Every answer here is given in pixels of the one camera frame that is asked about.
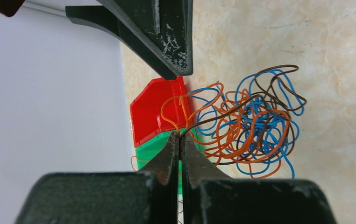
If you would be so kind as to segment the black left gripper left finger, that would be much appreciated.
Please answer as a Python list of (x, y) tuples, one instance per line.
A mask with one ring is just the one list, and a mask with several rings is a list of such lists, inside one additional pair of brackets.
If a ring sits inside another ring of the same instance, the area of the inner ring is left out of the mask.
[(32, 187), (18, 224), (176, 224), (178, 135), (136, 172), (49, 173)]

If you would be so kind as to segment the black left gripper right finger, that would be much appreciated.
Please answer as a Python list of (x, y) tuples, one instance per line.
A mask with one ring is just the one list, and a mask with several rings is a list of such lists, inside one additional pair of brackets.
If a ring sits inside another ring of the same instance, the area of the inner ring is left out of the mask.
[(190, 134), (180, 139), (186, 224), (334, 224), (319, 186), (305, 179), (234, 179), (209, 161)]

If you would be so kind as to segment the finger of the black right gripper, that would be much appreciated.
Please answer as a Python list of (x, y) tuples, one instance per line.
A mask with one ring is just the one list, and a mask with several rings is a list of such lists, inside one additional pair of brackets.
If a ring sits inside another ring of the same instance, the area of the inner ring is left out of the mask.
[(177, 76), (193, 74), (191, 0), (101, 0)]
[(106, 7), (66, 6), (65, 14), (74, 24), (96, 28), (118, 38), (163, 79), (177, 79), (177, 75)]

